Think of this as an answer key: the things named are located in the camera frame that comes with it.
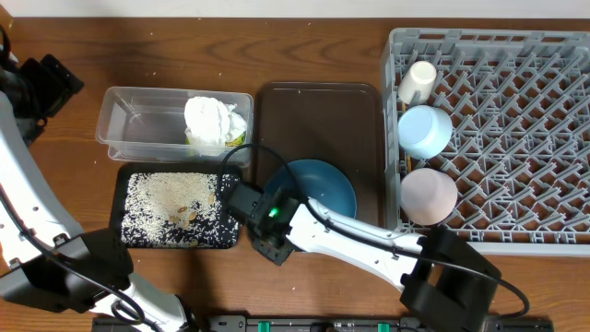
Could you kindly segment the brown plastic tray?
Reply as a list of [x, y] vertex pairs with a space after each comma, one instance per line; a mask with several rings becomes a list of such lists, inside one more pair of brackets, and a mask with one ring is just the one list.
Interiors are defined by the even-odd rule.
[[351, 182], [357, 219], [384, 228], [384, 119], [363, 83], [269, 82], [254, 100], [253, 142], [286, 161], [322, 160]]

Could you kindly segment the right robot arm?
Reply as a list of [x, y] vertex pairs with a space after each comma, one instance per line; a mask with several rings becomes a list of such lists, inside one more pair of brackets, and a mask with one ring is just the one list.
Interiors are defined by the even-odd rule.
[[501, 276], [465, 240], [444, 229], [425, 235], [389, 231], [346, 217], [297, 190], [267, 194], [238, 183], [221, 192], [253, 248], [280, 266], [290, 253], [332, 256], [385, 280], [435, 331], [479, 331]]

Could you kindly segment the light blue bowl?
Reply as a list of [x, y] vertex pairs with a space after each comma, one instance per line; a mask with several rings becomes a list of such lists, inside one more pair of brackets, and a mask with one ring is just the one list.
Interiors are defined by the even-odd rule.
[[414, 106], [398, 121], [399, 145], [412, 158], [431, 159], [448, 145], [453, 129], [445, 111], [428, 105]]

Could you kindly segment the white napkin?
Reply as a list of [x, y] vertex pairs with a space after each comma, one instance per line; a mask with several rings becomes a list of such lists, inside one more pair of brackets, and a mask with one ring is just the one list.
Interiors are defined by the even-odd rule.
[[184, 133], [212, 141], [216, 148], [224, 148], [227, 141], [246, 133], [245, 119], [235, 112], [236, 104], [228, 104], [210, 97], [193, 97], [184, 106]]

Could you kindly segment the cream cup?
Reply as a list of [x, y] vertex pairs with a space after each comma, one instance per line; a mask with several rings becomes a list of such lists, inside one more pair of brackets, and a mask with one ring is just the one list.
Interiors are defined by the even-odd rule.
[[415, 62], [398, 86], [399, 99], [408, 105], [425, 103], [432, 92], [436, 77], [437, 70], [433, 64], [427, 61]]

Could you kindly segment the pink bowl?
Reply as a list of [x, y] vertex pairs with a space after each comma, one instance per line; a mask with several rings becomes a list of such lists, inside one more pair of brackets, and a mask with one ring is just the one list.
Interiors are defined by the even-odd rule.
[[420, 226], [431, 226], [447, 218], [457, 198], [454, 180], [443, 172], [421, 168], [401, 181], [400, 206], [409, 220]]

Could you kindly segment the dark blue plate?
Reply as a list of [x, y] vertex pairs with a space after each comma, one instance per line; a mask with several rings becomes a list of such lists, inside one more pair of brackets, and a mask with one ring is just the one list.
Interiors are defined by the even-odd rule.
[[304, 194], [336, 213], [355, 219], [357, 198], [349, 179], [335, 166], [322, 160], [288, 163]]

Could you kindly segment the clear plastic bin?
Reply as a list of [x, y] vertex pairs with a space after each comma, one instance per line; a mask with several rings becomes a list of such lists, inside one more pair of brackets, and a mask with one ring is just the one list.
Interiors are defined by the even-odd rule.
[[195, 147], [186, 143], [184, 106], [193, 97], [209, 97], [236, 106], [247, 123], [244, 141], [253, 138], [254, 99], [247, 93], [111, 87], [106, 90], [96, 130], [113, 160], [220, 163], [230, 147]]

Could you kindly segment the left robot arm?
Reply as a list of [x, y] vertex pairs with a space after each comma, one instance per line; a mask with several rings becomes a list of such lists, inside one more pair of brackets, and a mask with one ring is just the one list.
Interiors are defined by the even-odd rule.
[[30, 155], [48, 118], [82, 86], [50, 54], [17, 66], [8, 49], [1, 52], [1, 247], [10, 267], [1, 297], [49, 312], [109, 315], [112, 327], [196, 331], [179, 296], [135, 273], [112, 230], [83, 230]]

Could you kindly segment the grey dishwasher rack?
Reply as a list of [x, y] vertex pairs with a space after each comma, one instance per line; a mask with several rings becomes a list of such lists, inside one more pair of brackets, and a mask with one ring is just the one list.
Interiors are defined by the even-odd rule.
[[582, 31], [392, 30], [381, 59], [386, 227], [407, 175], [397, 87], [417, 61], [437, 69], [430, 106], [453, 121], [447, 147], [411, 158], [454, 179], [443, 225], [484, 255], [589, 254], [589, 36]]

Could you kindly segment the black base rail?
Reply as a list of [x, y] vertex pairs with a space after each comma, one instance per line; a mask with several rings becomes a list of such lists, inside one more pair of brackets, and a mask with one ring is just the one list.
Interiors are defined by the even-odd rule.
[[[245, 318], [239, 315], [213, 316], [208, 319], [209, 331], [215, 332], [427, 332], [417, 318], [398, 320], [363, 319], [271, 319]], [[483, 332], [555, 332], [551, 321], [541, 319], [493, 319]]]

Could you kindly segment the green yellow snack wrapper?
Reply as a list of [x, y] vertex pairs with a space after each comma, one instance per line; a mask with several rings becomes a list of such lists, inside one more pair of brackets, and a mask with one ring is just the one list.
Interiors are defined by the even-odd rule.
[[[204, 139], [193, 136], [190, 132], [186, 132], [185, 136], [186, 136], [186, 139], [185, 139], [186, 145], [218, 147], [218, 144], [214, 144], [212, 141], [206, 141]], [[225, 146], [228, 148], [238, 147], [238, 146], [242, 145], [244, 143], [244, 141], [245, 141], [245, 134], [242, 133], [236, 139], [231, 140], [231, 141], [227, 141], [225, 143]]]

